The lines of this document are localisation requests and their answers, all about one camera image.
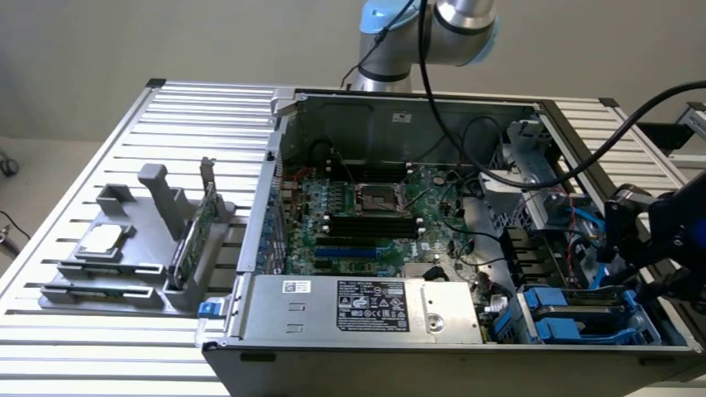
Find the motherboard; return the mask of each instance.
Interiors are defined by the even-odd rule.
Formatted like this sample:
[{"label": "motherboard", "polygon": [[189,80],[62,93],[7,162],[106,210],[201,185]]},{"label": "motherboard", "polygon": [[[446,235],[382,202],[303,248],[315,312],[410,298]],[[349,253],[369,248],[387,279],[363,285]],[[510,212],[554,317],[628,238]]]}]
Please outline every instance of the motherboard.
[{"label": "motherboard", "polygon": [[453,265],[473,250],[442,221],[468,230],[453,177],[456,171],[426,165],[299,169],[283,183],[286,273],[405,276],[416,265]]}]

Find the floor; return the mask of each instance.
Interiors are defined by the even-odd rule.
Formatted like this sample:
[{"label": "floor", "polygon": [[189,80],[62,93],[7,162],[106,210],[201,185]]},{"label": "floor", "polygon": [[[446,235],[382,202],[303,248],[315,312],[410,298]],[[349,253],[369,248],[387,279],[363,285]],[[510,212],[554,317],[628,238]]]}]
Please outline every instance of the floor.
[{"label": "floor", "polygon": [[[42,225],[69,186],[86,167],[101,142],[10,139],[0,137],[0,149],[20,163],[20,172],[12,178],[0,177],[0,209],[16,220],[30,234]],[[24,244],[19,232],[11,237]],[[0,275],[11,260],[0,256]],[[666,387],[645,388],[629,397],[704,397],[706,376],[685,384],[664,383]]]}]

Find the white wall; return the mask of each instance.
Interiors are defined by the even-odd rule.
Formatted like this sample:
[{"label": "white wall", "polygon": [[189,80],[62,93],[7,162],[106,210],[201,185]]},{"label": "white wall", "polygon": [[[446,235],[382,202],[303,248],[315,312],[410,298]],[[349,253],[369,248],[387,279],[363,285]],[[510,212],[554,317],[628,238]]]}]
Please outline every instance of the white wall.
[{"label": "white wall", "polygon": [[[103,140],[150,77],[334,86],[358,59],[362,3],[0,0],[0,135]],[[706,77],[704,0],[498,3],[493,55],[433,68],[436,89],[612,96],[633,110]]]}]

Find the power supply label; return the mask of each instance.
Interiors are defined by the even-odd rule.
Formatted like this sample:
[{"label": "power supply label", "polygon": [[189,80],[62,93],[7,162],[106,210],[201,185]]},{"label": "power supply label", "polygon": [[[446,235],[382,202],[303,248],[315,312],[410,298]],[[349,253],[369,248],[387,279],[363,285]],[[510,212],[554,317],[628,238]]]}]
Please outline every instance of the power supply label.
[{"label": "power supply label", "polygon": [[342,331],[410,331],[405,282],[341,280],[337,305]]}]

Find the green circuit board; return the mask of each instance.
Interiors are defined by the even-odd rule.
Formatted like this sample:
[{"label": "green circuit board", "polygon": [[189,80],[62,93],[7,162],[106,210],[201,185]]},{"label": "green circuit board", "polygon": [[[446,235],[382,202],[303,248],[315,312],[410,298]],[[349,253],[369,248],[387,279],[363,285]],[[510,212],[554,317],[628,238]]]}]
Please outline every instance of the green circuit board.
[{"label": "green circuit board", "polygon": [[[440,218],[440,200],[449,188],[449,184],[440,184],[440,182],[446,176],[445,171],[424,167],[410,175],[403,183],[370,184],[370,189],[386,187],[398,195],[397,211],[379,211],[383,214],[375,213],[375,207],[379,204],[373,201],[363,202],[361,205],[362,184],[333,181],[317,172],[302,178],[298,181],[297,191],[293,191],[289,205],[286,273],[293,275],[399,276],[401,269],[408,263],[434,261],[453,263],[456,258],[449,255],[449,242],[454,240],[457,249],[461,249],[468,238],[461,233],[453,232]],[[333,191],[337,192],[335,201],[333,201]],[[444,201],[454,206],[456,200],[457,192],[452,189]],[[366,213],[362,207],[367,207],[373,214]],[[421,220],[420,227],[424,227],[425,232],[418,238],[377,238],[375,258],[321,258],[315,255],[317,238],[327,236],[323,230],[327,214],[346,217],[414,218]],[[452,225],[466,230],[464,218],[456,218],[452,213],[446,219]],[[322,260],[329,264],[326,268],[317,266],[317,262]]]}]

